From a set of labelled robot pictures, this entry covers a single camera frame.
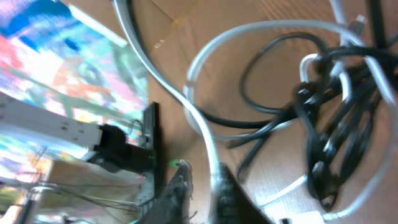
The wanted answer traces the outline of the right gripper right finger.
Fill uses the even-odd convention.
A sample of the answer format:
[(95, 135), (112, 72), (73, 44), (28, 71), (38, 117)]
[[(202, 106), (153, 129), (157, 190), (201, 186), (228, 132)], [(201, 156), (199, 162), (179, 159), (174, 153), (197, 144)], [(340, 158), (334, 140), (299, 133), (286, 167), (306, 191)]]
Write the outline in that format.
[(245, 193), (225, 163), (219, 163), (214, 194), (214, 223), (273, 224)]

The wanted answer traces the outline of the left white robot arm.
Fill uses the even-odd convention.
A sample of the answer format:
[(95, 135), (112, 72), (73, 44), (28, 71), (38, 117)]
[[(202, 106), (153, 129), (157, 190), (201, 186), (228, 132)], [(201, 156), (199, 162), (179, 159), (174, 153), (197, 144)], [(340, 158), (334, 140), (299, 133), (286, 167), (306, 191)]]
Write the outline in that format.
[(127, 142), (117, 126), (67, 118), (1, 93), (1, 134), (65, 150), (73, 157), (96, 164), (110, 173), (155, 169), (153, 149)]

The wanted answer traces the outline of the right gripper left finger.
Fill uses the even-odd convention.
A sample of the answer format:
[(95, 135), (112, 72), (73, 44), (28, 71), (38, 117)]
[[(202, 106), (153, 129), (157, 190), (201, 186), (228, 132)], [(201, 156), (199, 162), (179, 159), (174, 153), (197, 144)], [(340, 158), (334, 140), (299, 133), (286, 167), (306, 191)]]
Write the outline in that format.
[(189, 207), (193, 193), (192, 167), (186, 160), (177, 161), (178, 169), (156, 203), (137, 224), (190, 223)]

